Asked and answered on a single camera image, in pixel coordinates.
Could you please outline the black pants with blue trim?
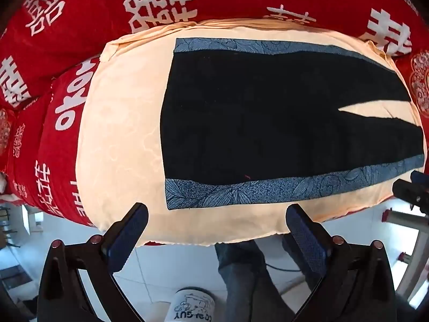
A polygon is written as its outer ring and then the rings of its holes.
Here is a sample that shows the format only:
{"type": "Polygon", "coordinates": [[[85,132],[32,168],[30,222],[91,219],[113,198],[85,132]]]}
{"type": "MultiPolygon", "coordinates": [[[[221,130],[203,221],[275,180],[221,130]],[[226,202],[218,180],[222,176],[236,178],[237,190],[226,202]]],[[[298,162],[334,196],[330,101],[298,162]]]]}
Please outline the black pants with blue trim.
{"type": "Polygon", "coordinates": [[[175,43],[161,108],[167,208],[357,191],[425,163],[395,71],[333,45],[175,43]]]}

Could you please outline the dark floor mat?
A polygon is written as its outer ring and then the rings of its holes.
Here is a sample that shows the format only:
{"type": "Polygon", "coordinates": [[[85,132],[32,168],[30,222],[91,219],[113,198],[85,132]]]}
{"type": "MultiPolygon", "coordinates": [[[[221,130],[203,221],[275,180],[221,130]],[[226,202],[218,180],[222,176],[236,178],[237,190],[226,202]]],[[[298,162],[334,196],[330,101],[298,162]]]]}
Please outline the dark floor mat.
{"type": "Polygon", "coordinates": [[[6,290],[17,288],[32,281],[21,265],[0,270],[0,279],[6,290]]]}

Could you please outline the person's legs in dark jeans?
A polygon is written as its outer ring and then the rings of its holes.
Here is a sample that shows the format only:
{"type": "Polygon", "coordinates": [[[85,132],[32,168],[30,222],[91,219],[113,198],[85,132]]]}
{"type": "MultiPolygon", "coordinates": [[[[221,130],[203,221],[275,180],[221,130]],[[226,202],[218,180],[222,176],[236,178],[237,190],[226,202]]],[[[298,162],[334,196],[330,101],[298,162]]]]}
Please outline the person's legs in dark jeans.
{"type": "Polygon", "coordinates": [[[225,321],[293,321],[256,241],[217,243],[218,272],[226,288],[225,321]]]}

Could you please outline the white printed slipper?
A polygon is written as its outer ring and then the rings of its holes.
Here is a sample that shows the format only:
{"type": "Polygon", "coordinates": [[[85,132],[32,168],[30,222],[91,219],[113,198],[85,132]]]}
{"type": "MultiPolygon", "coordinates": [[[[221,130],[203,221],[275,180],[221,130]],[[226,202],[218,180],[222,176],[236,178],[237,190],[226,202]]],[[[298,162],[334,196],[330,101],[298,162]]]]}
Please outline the white printed slipper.
{"type": "Polygon", "coordinates": [[[182,288],[172,298],[165,322],[212,322],[215,317],[213,297],[199,288],[182,288]]]}

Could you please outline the red embroidered cushion right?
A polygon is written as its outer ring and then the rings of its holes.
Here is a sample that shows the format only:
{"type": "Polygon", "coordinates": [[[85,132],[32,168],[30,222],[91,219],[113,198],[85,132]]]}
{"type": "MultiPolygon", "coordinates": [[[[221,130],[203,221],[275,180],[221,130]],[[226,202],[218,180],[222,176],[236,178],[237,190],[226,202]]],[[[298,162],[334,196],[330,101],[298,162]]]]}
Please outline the red embroidered cushion right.
{"type": "Polygon", "coordinates": [[[420,115],[427,119],[429,114],[429,51],[427,49],[423,49],[420,52],[414,52],[411,55],[402,56],[395,61],[395,64],[406,81],[412,100],[416,104],[420,115]]]}

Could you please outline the red embroidered cushion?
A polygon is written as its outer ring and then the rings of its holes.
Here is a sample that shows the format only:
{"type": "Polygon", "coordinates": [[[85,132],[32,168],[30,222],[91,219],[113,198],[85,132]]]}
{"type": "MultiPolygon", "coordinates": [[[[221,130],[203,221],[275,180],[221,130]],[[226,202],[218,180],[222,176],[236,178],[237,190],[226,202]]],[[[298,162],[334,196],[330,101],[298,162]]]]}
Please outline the red embroidered cushion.
{"type": "Polygon", "coordinates": [[[6,171],[9,156],[10,137],[14,127],[16,115],[13,111],[1,108],[0,110],[0,170],[6,171]]]}
{"type": "Polygon", "coordinates": [[[395,64],[406,81],[412,100],[416,104],[420,115],[427,119],[429,114],[429,51],[427,49],[423,49],[420,52],[414,52],[411,55],[402,56],[395,61],[395,64]]]}

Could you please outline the peach cloth sofa seat cover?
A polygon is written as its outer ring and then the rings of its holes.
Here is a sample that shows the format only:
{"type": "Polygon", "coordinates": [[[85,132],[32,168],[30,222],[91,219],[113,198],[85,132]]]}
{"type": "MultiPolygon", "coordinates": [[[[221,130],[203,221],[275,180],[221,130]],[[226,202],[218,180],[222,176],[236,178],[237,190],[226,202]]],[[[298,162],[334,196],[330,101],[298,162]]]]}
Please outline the peach cloth sofa seat cover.
{"type": "MultiPolygon", "coordinates": [[[[396,72],[393,60],[370,42],[344,34],[269,19],[208,20],[159,26],[106,44],[92,78],[82,115],[76,178],[84,210],[100,229],[120,220],[130,207],[148,207],[149,223],[140,243],[212,245],[263,238],[288,231],[286,208],[300,204],[325,221],[390,198],[393,182],[413,171],[357,191],[275,204],[167,208],[161,149],[161,108],[175,43],[180,38],[304,42],[354,51],[396,72]]],[[[406,120],[423,130],[411,100],[406,120]]],[[[423,133],[425,162],[427,146],[423,133]]]]}

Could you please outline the red embroidered cushion left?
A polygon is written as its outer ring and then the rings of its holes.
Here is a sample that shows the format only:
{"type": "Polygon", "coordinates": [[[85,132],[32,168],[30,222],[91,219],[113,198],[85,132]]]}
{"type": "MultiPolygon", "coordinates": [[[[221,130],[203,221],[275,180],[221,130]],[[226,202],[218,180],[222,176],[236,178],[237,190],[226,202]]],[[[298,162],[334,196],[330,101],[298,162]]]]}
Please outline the red embroidered cushion left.
{"type": "Polygon", "coordinates": [[[16,115],[13,111],[1,108],[0,110],[0,170],[6,171],[9,156],[10,137],[14,127],[16,115]]]}

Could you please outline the red sofa cover with characters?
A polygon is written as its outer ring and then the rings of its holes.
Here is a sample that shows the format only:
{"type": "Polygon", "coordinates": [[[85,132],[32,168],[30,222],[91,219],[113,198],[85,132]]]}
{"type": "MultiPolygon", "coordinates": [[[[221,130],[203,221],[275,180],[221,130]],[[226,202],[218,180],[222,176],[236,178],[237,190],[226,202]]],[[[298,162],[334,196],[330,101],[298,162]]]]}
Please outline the red sofa cover with characters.
{"type": "Polygon", "coordinates": [[[228,18],[338,31],[395,61],[428,50],[425,0],[1,0],[1,108],[16,115],[1,200],[90,225],[74,170],[97,56],[127,34],[228,18]]]}

